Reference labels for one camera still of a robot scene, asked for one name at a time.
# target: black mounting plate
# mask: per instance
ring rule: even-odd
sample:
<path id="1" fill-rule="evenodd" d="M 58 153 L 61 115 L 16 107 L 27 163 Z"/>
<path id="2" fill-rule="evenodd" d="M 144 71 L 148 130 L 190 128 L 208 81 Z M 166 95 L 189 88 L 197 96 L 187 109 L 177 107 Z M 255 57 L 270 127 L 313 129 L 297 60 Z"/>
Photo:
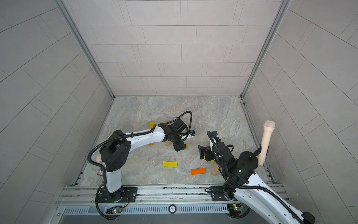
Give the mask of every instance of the black mounting plate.
<path id="1" fill-rule="evenodd" d="M 138 188 L 136 188 L 136 187 L 124 187 L 123 190 L 124 190 L 124 193 L 126 195 L 128 195 L 128 197 L 129 197 L 128 202 L 135 202 L 135 198 L 137 196 Z M 108 198 L 109 194 L 106 191 L 107 191 L 107 189 L 105 187 L 101 188 L 100 195 L 98 196 L 98 203 L 112 203 L 111 199 Z M 121 202 L 125 203 L 125 202 L 127 202 L 127 199 L 125 197 L 122 197 L 116 203 L 121 203 Z"/>
<path id="2" fill-rule="evenodd" d="M 223 186 L 210 186 L 210 188 L 216 192 L 223 193 L 223 194 L 211 194 L 211 199 L 213 201 L 229 201 L 226 199 L 224 195 Z"/>

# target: wooden block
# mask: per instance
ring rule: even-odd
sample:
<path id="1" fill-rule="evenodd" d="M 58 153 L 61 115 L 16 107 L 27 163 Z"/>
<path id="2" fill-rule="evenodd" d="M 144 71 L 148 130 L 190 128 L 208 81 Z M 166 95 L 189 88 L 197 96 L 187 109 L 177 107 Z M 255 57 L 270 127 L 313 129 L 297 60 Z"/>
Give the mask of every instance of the wooden block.
<path id="1" fill-rule="evenodd" d="M 206 173 L 206 169 L 205 169 L 205 168 L 191 169 L 190 172 L 191 172 L 192 175 L 205 174 L 205 173 Z"/>
<path id="2" fill-rule="evenodd" d="M 177 163 L 177 162 L 167 162 L 167 161 L 163 161 L 163 167 L 174 167 L 174 168 L 177 168 L 177 167 L 178 167 L 178 163 Z"/>
<path id="3" fill-rule="evenodd" d="M 218 174 L 218 171 L 219 171 L 219 166 L 218 166 L 217 163 L 215 163 L 215 164 L 214 164 L 214 168 L 213 168 L 213 170 L 211 171 L 211 173 L 216 176 L 216 175 Z"/>

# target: yellow wooden block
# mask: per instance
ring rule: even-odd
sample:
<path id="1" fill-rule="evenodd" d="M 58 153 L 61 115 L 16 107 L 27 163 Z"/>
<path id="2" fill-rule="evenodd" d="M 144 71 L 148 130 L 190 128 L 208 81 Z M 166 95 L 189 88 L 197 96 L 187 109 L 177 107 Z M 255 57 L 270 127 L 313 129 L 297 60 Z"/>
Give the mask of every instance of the yellow wooden block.
<path id="1" fill-rule="evenodd" d="M 177 163 L 177 162 L 167 162 L 167 161 L 163 161 L 163 167 L 174 167 L 174 168 L 177 168 L 177 167 L 178 167 L 178 163 Z"/>

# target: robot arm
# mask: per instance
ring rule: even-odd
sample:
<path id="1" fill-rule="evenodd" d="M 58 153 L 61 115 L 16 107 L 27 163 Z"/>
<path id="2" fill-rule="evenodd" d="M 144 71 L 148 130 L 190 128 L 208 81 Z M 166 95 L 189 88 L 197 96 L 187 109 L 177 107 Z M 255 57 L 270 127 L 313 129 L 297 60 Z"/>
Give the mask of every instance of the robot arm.
<path id="1" fill-rule="evenodd" d="M 258 166 L 257 155 L 261 147 L 252 152 L 242 152 L 234 158 L 229 146 L 218 137 L 217 132 L 207 132 L 210 147 L 199 146 L 200 158 L 214 159 L 225 179 L 223 191 L 229 200 L 236 199 L 249 206 L 271 224 L 313 224 L 315 218 L 309 212 L 301 212 L 284 201 L 266 185 L 254 169 Z"/>

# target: black cable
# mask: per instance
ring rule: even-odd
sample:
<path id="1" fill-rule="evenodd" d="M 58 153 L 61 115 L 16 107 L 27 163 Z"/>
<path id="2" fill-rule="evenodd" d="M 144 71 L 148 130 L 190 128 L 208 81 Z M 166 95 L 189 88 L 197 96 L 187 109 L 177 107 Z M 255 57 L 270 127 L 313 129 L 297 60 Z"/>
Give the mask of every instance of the black cable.
<path id="1" fill-rule="evenodd" d="M 219 156 L 220 156 L 220 161 L 221 161 L 221 167 L 223 169 L 223 172 L 220 171 L 221 174 L 223 174 L 223 178 L 226 181 L 226 183 L 234 188 L 238 188 L 238 189 L 257 189 L 257 190 L 263 190 L 264 192 L 267 192 L 268 194 L 270 194 L 272 197 L 274 197 L 277 201 L 279 201 L 279 203 L 281 203 L 286 209 L 287 211 L 292 215 L 292 217 L 294 219 L 296 219 L 299 223 L 301 224 L 305 224 L 299 217 L 298 215 L 281 199 L 279 198 L 275 193 L 273 193 L 272 191 L 270 191 L 269 189 L 265 188 L 265 187 L 261 187 L 261 186 L 239 186 L 239 185 L 234 185 L 232 183 L 230 183 L 227 180 L 227 172 L 225 168 L 225 164 L 224 164 L 224 160 L 222 158 L 222 153 L 219 151 L 219 148 L 216 146 L 214 140 L 212 138 L 215 138 L 212 133 L 210 131 L 207 131 L 207 135 L 209 136 L 210 141 L 213 143 L 213 146 L 215 147 L 215 149 L 218 151 Z"/>
<path id="2" fill-rule="evenodd" d="M 101 190 L 101 188 L 102 188 L 103 186 L 105 186 L 105 184 L 101 184 L 101 185 L 99 186 L 99 188 L 97 189 L 97 192 L 96 192 L 96 196 L 95 196 L 95 205 L 96 205 L 97 212 L 98 212 L 103 218 L 107 219 L 107 221 L 108 221 L 108 220 L 115 220 L 116 218 L 119 217 L 119 215 L 116 215 L 116 216 L 114 216 L 114 215 L 113 215 L 113 216 L 105 215 L 105 214 L 103 214 L 103 212 L 100 210 L 100 207 L 98 206 L 98 196 L 99 196 L 100 190 Z"/>
<path id="3" fill-rule="evenodd" d="M 166 122 L 166 124 L 173 123 L 173 122 L 175 122 L 176 120 L 178 120 L 179 118 L 181 118 L 182 116 L 184 116 L 184 115 L 187 114 L 187 113 L 190 114 L 189 129 L 187 129 L 188 131 L 187 131 L 186 133 L 181 133 L 181 134 L 182 134 L 182 135 L 180 136 L 180 140 L 181 140 L 181 141 L 185 141 L 185 140 L 188 138 L 188 136 L 189 136 L 190 128 L 192 127 L 192 118 L 193 118 L 192 112 L 189 111 L 189 110 L 188 110 L 188 111 L 185 111 L 184 113 L 182 113 L 181 115 L 179 115 L 179 117 L 175 118 L 174 120 L 171 120 L 171 121 Z"/>

